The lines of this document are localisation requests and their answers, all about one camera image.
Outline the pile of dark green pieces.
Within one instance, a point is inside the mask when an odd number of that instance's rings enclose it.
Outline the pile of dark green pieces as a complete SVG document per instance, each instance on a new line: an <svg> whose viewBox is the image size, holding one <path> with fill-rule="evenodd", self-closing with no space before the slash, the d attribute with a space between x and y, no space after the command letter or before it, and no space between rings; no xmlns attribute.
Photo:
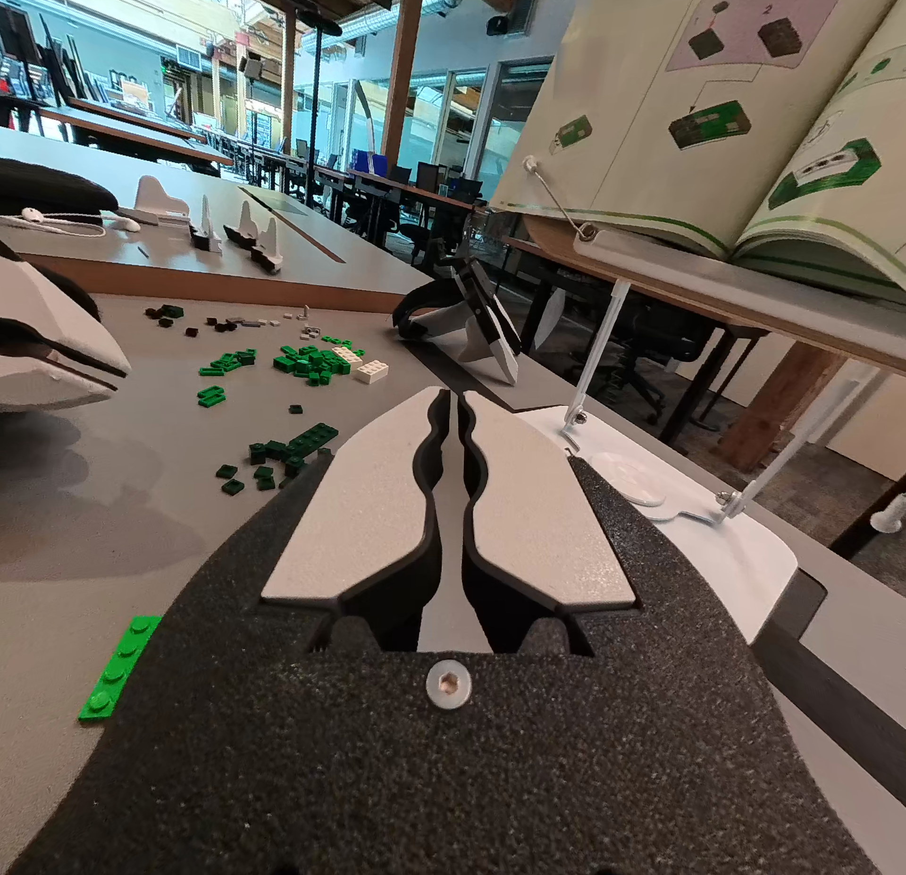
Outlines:
<svg viewBox="0 0 906 875"><path fill-rule="evenodd" d="M314 461L333 454L332 445L337 437L316 454L310 454L305 458L287 459L287 442L296 436L288 440L269 439L264 442L253 442L247 447L243 466L224 463L218 468L215 477L219 490L227 496L237 496L248 488L264 494L278 491L299 479Z"/></svg>

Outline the pile of bright green pieces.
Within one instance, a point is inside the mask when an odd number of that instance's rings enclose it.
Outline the pile of bright green pieces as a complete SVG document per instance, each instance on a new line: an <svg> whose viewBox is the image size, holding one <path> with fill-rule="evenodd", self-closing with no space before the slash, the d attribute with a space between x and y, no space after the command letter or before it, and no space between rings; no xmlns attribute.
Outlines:
<svg viewBox="0 0 906 875"><path fill-rule="evenodd" d="M332 352L334 346L345 346L364 359L364 349L354 348L350 339L323 336L317 344L314 340L306 340L299 348L281 346L277 355L270 361L270 366L282 374L300 379L308 386L326 387L334 378L352 373L350 366ZM200 367L199 377L214 379L215 383L198 390L196 394L198 405L211 407L225 402L226 390L219 380L234 371L255 367L258 362L256 348L245 348L225 352Z"/></svg>

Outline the spare black white gripper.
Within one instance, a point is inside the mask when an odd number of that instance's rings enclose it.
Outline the spare black white gripper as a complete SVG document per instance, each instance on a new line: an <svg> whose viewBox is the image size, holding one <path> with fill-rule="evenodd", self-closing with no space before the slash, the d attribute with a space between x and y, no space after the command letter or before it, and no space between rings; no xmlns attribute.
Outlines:
<svg viewBox="0 0 906 875"><path fill-rule="evenodd" d="M449 278L432 280L407 294L391 313L391 324L406 340L428 340L458 330L466 334L460 363L492 358L504 380L517 383L522 343L512 319L476 258L454 260Z"/></svg>

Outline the wooden post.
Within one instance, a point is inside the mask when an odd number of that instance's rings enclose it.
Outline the wooden post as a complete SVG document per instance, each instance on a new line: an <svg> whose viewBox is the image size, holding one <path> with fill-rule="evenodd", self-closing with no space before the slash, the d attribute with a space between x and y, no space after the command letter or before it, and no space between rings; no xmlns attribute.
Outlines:
<svg viewBox="0 0 906 875"><path fill-rule="evenodd" d="M795 342L711 453L740 473L753 472L845 362L843 355Z"/></svg>
<svg viewBox="0 0 906 875"><path fill-rule="evenodd" d="M399 4L380 150L386 157L389 168L399 162L422 2L423 0L400 0Z"/></svg>

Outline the bright green square lego plate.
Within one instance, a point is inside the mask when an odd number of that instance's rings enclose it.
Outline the bright green square lego plate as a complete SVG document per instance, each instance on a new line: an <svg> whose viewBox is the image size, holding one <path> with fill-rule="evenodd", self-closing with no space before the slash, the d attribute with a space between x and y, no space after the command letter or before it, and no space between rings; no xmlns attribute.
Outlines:
<svg viewBox="0 0 906 875"><path fill-rule="evenodd" d="M161 616L136 616L130 620L77 716L79 723L102 721L112 716L130 675L161 620Z"/></svg>

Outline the white book stand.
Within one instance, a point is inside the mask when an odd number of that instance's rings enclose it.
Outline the white book stand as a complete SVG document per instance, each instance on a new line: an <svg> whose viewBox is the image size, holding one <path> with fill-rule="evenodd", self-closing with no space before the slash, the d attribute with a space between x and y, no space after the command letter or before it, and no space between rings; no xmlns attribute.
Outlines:
<svg viewBox="0 0 906 875"><path fill-rule="evenodd" d="M692 562L716 592L747 641L752 642L775 609L797 568L792 550L756 522L747 510L755 496L793 458L812 433L849 399L857 387L847 379L832 385L806 412L801 428L779 457L742 492L713 495L666 462L652 459L641 447L630 447L604 421L583 424L583 404L593 367L629 289L649 289L692 309L713 311L737 321L783 333L806 344L888 370L904 371L904 313L851 297L822 292L750 269L677 251L638 235L567 219L574 236L556 252L550 240L532 233L535 244L564 264L588 272L605 272L615 287L601 332L595 337L568 406L529 410L521 416L569 454L592 462L598 471L616 472L615 483L651 484L658 506L637 505Z"/></svg>

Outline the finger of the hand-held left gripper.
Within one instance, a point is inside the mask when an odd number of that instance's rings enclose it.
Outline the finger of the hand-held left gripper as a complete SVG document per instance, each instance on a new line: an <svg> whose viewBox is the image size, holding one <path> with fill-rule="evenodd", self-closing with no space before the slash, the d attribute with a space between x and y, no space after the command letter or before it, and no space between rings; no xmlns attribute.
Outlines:
<svg viewBox="0 0 906 875"><path fill-rule="evenodd" d="M113 387L131 366L73 281L1 259L1 386Z"/></svg>
<svg viewBox="0 0 906 875"><path fill-rule="evenodd" d="M106 401L117 391L108 377L119 377L119 344L111 337L2 337L3 413Z"/></svg>

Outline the long brown desk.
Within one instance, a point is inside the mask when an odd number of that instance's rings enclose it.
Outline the long brown desk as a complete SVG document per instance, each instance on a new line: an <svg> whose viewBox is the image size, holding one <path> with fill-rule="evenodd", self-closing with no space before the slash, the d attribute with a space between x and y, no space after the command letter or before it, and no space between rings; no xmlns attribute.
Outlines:
<svg viewBox="0 0 906 875"><path fill-rule="evenodd" d="M70 137L74 144L95 146L103 152L153 163L184 165L210 177L221 177L224 167L234 165L230 157L206 144L198 144L127 121L73 108L42 106L39 107L39 112L43 119L66 126L72 133Z"/></svg>

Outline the scatter of black lego pieces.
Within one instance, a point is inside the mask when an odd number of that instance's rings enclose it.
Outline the scatter of black lego pieces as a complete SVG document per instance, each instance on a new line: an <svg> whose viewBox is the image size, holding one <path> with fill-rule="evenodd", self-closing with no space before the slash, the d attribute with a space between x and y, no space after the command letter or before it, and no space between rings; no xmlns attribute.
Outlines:
<svg viewBox="0 0 906 875"><path fill-rule="evenodd" d="M143 314L159 328L178 330L184 337L190 339L197 339L210 333L231 333L240 327L240 320L214 315L205 317L189 315L183 307L176 304L149 306Z"/></svg>

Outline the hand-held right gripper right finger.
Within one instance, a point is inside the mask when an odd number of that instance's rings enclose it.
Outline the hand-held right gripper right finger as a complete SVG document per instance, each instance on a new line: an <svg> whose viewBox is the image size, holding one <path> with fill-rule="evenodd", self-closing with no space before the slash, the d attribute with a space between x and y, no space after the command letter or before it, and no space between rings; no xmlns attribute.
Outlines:
<svg viewBox="0 0 906 875"><path fill-rule="evenodd" d="M462 584L496 654L558 636L592 655L584 613L624 611L636 594L567 452L477 391L459 396L464 483Z"/></svg>

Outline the black oval pouch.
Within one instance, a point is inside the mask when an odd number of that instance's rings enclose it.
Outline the black oval pouch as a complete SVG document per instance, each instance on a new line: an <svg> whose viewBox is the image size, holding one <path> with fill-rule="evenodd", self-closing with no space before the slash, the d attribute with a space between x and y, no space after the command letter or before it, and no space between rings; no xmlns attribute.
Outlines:
<svg viewBox="0 0 906 875"><path fill-rule="evenodd" d="M1 214L34 209L51 220L84 221L117 213L116 197L103 186L64 171L1 159Z"/></svg>

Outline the black office chair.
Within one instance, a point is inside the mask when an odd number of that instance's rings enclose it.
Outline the black office chair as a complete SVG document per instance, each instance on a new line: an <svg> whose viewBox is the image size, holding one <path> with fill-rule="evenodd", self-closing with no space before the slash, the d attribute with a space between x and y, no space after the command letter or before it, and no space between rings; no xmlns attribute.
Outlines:
<svg viewBox="0 0 906 875"><path fill-rule="evenodd" d="M696 360L717 325L695 312L643 297L625 305L612 332L612 338L622 347L620 358L602 368L605 403L611 405L618 393L631 387L651 407L648 422L659 422L666 397L637 370L639 360Z"/></svg>

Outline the black floor lamp pole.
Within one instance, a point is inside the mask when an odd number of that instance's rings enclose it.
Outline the black floor lamp pole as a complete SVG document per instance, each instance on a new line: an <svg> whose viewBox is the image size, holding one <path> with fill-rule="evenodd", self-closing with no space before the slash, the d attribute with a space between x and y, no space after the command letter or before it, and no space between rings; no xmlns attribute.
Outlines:
<svg viewBox="0 0 906 875"><path fill-rule="evenodd" d="M320 107L321 67L323 63L323 37L325 33L328 36L336 37L341 34L342 28L335 21L324 17L316 8L296 6L294 8L294 13L295 18L314 30L315 35L314 70L311 91L311 126L308 142L308 157L305 161L306 171L304 186L304 203L307 208L312 208L314 201L314 167L316 163L317 123Z"/></svg>

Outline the scatter of grey lego pieces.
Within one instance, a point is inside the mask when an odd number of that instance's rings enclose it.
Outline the scatter of grey lego pieces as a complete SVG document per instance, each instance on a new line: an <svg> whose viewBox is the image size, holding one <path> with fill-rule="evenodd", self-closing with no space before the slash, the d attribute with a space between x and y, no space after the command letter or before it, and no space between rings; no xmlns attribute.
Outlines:
<svg viewBox="0 0 906 875"><path fill-rule="evenodd" d="M314 340L322 337L322 330L314 325L312 308L303 304L291 310L271 311L259 315L228 315L220 320L219 324L226 329L249 328L280 328L295 325L294 330L301 340Z"/></svg>

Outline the dark green long lego plate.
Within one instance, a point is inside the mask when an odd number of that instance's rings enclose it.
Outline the dark green long lego plate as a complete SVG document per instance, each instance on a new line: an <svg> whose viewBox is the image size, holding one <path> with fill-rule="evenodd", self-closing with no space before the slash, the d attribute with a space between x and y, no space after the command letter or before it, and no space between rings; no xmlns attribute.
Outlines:
<svg viewBox="0 0 906 875"><path fill-rule="evenodd" d="M338 435L338 429L325 423L317 423L287 442L286 458L305 458L310 454L316 454Z"/></svg>

